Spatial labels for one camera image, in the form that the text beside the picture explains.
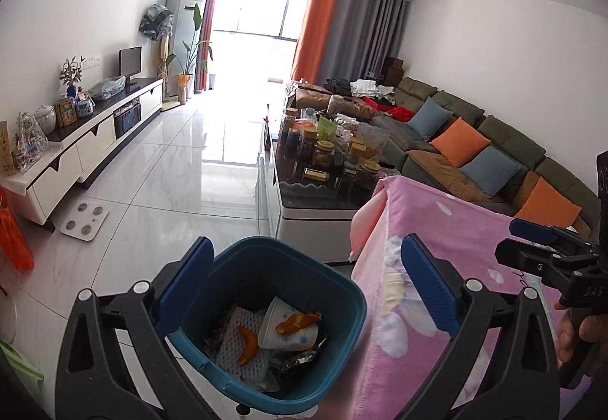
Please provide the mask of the right hand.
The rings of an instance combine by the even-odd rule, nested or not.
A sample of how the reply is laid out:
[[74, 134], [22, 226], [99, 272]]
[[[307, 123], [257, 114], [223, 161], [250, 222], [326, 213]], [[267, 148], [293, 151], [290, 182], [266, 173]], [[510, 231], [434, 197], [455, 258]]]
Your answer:
[[580, 341], [600, 343], [600, 350], [595, 355], [595, 361], [587, 368], [585, 375], [597, 376], [602, 369], [607, 369], [608, 315], [591, 315], [582, 321], [579, 327], [574, 327], [570, 320], [569, 308], [559, 301], [553, 304], [556, 311], [562, 312], [562, 319], [556, 328], [557, 365], [570, 362], [575, 345]]

